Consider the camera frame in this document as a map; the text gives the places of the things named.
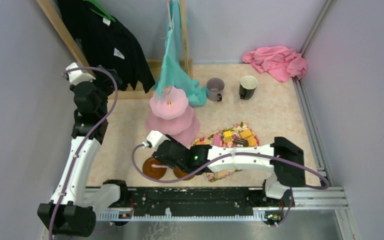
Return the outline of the brown wooden coaster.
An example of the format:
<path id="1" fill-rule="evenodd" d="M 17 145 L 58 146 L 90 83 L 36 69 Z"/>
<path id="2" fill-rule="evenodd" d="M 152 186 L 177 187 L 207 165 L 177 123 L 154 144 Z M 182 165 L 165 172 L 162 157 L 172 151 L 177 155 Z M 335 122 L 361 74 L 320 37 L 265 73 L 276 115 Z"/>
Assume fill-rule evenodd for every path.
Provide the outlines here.
<path id="1" fill-rule="evenodd" d="M 167 168 L 154 157 L 148 158 L 142 165 L 142 172 L 153 179 L 160 180 L 167 172 Z"/>
<path id="2" fill-rule="evenodd" d="M 193 178 L 195 177 L 195 175 L 190 175 L 189 173 L 182 171 L 182 170 L 181 170 L 180 168 L 178 168 L 178 167 L 175 167 L 175 168 L 173 168 L 172 170 L 173 170 L 174 175 L 175 175 L 178 179 L 184 178 L 184 179 L 183 179 L 184 181 L 189 181 L 189 180 L 191 180 L 191 179 L 193 179 Z"/>

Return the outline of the floral serving tray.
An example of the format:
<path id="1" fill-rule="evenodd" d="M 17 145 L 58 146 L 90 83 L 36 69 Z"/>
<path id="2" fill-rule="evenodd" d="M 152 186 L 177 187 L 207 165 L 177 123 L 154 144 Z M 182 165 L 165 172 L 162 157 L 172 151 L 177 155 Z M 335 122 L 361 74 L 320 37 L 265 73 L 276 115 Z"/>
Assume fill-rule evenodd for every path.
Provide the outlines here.
<path id="1" fill-rule="evenodd" d="M 233 142 L 224 143 L 224 141 L 223 141 L 223 131 L 227 131 L 227 130 L 231 130 L 232 131 L 233 139 L 241 138 L 239 132 L 244 131 L 244 130 L 251 130 L 253 135 L 255 136 L 255 138 L 257 140 L 257 146 L 260 145 L 260 140 L 257 137 L 257 135 L 255 134 L 255 132 L 252 130 L 250 125 L 246 121 L 241 121 L 240 123 L 234 124 L 234 125 L 232 125 L 230 127 L 224 128 L 222 130 L 219 130 L 217 132 L 211 133 L 211 134 L 209 134 L 207 136 L 204 136 L 204 137 L 201 137 L 201 138 L 198 138 L 198 139 L 194 140 L 192 142 L 192 146 L 195 146 L 195 145 L 212 145 L 213 136 L 215 134 L 220 134 L 221 135 L 221 146 L 220 147 L 224 147 L 224 148 L 240 147 L 240 146 L 233 145 Z"/>

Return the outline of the pink wafer biscuit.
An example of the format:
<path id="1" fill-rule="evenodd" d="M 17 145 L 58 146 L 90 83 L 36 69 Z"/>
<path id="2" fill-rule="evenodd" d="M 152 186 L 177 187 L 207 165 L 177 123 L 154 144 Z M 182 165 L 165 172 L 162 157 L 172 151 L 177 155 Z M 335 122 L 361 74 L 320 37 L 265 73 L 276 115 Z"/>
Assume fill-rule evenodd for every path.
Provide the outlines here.
<path id="1" fill-rule="evenodd" d="M 222 145 L 222 138 L 220 134 L 215 134 L 212 138 L 212 145 L 220 147 Z"/>

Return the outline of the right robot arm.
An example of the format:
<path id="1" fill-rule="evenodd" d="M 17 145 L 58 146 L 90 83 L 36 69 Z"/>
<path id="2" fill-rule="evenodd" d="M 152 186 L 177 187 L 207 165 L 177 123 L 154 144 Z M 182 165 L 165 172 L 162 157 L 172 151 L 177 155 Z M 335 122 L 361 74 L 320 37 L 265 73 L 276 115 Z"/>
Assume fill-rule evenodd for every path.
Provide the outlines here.
<path id="1" fill-rule="evenodd" d="M 152 157 L 170 168 L 195 175 L 225 170 L 259 170 L 270 173 L 261 199 L 275 206 L 289 188 L 306 185 L 303 150 L 285 137 L 273 143 L 251 147 L 222 147 L 208 144 L 186 147 L 174 138 L 152 132 L 146 143 L 155 151 Z"/>

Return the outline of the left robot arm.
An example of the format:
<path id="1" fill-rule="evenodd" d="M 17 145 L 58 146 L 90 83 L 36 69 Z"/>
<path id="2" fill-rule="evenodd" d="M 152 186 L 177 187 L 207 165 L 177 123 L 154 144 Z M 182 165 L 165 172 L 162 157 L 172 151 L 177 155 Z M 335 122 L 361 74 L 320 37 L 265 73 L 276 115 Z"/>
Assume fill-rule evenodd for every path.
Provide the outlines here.
<path id="1" fill-rule="evenodd" d="M 48 203 L 41 203 L 37 215 L 52 240 L 59 235 L 88 237 L 94 231 L 97 217 L 110 205 L 124 207 L 130 193 L 123 181 L 107 180 L 86 197 L 86 183 L 92 163 L 102 146 L 108 127 L 107 118 L 116 104 L 107 108 L 108 97 L 118 93 L 118 85 L 103 68 L 71 63 L 63 72 L 70 83 L 77 106 L 71 133 L 71 147 L 61 179 Z"/>

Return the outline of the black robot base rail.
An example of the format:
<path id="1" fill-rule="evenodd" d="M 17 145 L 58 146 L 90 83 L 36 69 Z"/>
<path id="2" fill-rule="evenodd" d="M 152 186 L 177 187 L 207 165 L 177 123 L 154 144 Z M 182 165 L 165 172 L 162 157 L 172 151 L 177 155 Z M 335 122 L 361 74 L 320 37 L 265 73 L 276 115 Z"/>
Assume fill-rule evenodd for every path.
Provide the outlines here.
<path id="1" fill-rule="evenodd" d="M 295 206 L 290 190 L 270 198 L 261 187 L 134 187 L 124 188 L 111 208 L 127 208 L 135 217 L 248 217 L 268 208 L 285 213 Z"/>

